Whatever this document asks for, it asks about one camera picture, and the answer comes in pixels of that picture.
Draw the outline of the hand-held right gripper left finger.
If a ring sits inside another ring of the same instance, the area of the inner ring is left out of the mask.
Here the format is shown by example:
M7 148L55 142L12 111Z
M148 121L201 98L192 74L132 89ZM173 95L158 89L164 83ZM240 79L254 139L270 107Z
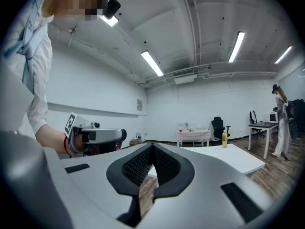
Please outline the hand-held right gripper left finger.
M117 218L129 211L132 197L118 194L109 183L106 171L117 159L143 147L132 146L103 155L62 159L64 168L80 164L89 167L68 174L72 182L72 205L69 212L76 229L134 229Z

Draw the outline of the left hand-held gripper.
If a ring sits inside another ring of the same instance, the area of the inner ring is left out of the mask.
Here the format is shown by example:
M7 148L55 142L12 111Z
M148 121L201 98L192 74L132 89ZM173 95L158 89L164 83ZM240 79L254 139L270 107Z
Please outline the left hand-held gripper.
M66 139L64 147L68 154L76 156L94 156L118 151L127 137L125 129L95 129L92 122L71 113L65 126ZM82 135L83 152L74 148L74 137Z

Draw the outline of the table with checked cloth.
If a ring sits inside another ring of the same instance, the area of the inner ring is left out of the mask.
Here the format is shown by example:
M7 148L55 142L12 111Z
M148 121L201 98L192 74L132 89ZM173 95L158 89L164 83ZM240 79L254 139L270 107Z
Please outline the table with checked cloth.
M209 147L212 133L208 129L198 129L193 132L190 132L190 130L182 130L182 132L179 132L178 130L175 135L178 147L182 146L183 141L192 141L193 146L195 142L200 142L201 146L206 142L206 146Z

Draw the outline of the dark top desk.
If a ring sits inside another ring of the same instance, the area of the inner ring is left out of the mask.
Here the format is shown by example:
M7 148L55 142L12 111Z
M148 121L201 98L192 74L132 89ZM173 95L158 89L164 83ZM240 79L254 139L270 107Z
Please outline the dark top desk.
M252 144L252 130L258 129L260 131L266 131L266 143L264 148L264 156L263 159L267 158L269 143L271 142L271 131L278 127L278 124L275 123L265 123L265 122L259 122L252 125L249 125L249 143L248 143L248 150L251 150L251 144Z

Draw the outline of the white microwave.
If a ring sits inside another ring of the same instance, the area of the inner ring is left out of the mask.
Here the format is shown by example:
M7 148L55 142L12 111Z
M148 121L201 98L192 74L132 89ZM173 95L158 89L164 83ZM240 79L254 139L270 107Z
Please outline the white microwave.
M277 124L278 123L277 112L273 111L273 112L264 113L263 122Z

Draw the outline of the person's white shirt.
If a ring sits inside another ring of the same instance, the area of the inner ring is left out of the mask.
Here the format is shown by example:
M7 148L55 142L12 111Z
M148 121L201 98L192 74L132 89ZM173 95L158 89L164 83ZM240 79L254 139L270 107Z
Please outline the person's white shirt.
M0 46L0 130L35 139L46 125L46 87L52 61L46 0L28 0Z

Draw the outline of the white air conditioner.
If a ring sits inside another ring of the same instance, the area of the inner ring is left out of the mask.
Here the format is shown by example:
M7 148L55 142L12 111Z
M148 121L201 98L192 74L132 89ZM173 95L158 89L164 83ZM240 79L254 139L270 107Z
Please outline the white air conditioner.
M194 68L182 70L173 73L173 79L176 85L191 83L197 78Z

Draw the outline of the ceiling light bar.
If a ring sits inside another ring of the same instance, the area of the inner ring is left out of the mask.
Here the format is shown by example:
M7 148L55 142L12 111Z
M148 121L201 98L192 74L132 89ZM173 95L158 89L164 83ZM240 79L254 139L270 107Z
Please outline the ceiling light bar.
M229 63L232 63L234 62L239 50L240 50L240 47L243 43L243 39L244 39L244 36L245 36L245 33L244 32L241 32L239 31L238 34L237 34L237 38L236 38L236 41L235 41L235 44L234 44L234 47L233 47L233 51L230 55L230 58L228 60Z
M291 51L292 46L288 46L288 48L283 52L283 54L275 61L275 64L279 64L280 61Z
M158 67L152 56L148 51L144 51L141 53L141 56L146 60L146 62L150 65L150 67L154 70L154 72L160 77L163 76L161 69Z
M99 18L106 22L109 26L113 27L115 24L118 23L118 19L115 16L112 16L110 19L106 18L103 15L99 15Z

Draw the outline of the person's left forearm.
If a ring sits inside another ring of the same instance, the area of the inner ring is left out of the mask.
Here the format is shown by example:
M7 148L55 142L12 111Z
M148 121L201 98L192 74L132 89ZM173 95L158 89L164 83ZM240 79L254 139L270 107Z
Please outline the person's left forearm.
M37 141L42 147L53 148L58 154L66 154L64 141L66 135L60 131L43 125L35 134Z

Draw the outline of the person's left hand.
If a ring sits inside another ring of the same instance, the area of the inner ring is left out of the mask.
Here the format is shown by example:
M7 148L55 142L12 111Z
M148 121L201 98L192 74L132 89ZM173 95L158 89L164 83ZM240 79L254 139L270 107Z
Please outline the person's left hand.
M74 148L78 152L83 152L84 150L84 143L82 141L82 134L78 134L74 137Z

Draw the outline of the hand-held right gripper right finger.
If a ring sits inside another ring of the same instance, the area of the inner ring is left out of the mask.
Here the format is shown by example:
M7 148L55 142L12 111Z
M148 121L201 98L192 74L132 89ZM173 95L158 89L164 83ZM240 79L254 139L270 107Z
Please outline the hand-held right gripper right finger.
M156 199L142 229L237 229L271 206L272 198L253 181L265 163L235 145L161 146L187 158L194 178L180 195Z

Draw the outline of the black office chair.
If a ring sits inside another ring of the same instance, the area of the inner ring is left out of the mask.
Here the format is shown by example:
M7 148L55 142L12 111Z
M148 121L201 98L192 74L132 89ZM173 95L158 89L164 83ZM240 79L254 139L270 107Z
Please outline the black office chair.
M212 126L213 126L213 136L214 138L218 138L218 139L222 139L223 137L223 132L224 130L227 131L228 136L230 136L230 134L228 133L229 131L229 125L227 125L226 127L224 127L224 122L222 120L221 117L217 116L214 117L214 119L211 121Z

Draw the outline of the black high-back chair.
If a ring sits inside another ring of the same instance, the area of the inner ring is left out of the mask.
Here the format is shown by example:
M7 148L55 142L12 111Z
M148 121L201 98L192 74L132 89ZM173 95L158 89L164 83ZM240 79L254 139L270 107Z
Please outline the black high-back chair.
M250 124L253 125L253 124L258 123L255 111L249 112L249 118L250 118ZM262 131L260 129L252 129L252 132L255 132L255 134L257 135L257 137L256 137L257 139L259 136L261 136L262 138L265 138L265 135L262 133Z

